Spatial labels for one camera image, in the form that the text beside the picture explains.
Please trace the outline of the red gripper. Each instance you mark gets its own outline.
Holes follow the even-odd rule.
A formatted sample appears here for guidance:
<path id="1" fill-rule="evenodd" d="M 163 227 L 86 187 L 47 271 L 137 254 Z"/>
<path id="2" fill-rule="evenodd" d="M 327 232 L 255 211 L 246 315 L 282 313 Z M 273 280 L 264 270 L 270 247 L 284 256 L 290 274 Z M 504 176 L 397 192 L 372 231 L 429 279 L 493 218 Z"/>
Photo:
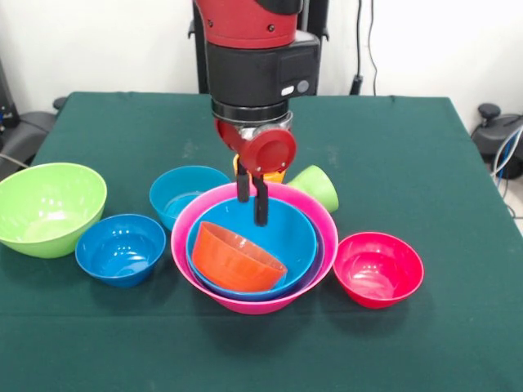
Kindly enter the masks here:
<path id="1" fill-rule="evenodd" d="M 254 175 L 252 182 L 257 190 L 254 203 L 255 224 L 266 226 L 269 194 L 262 175 L 281 172 L 290 166 L 297 152 L 294 135 L 289 129 L 275 124 L 247 128 L 217 119 L 215 125 L 222 141 L 239 155 L 236 172 L 238 200 L 247 203 L 250 198 L 250 172 Z"/>

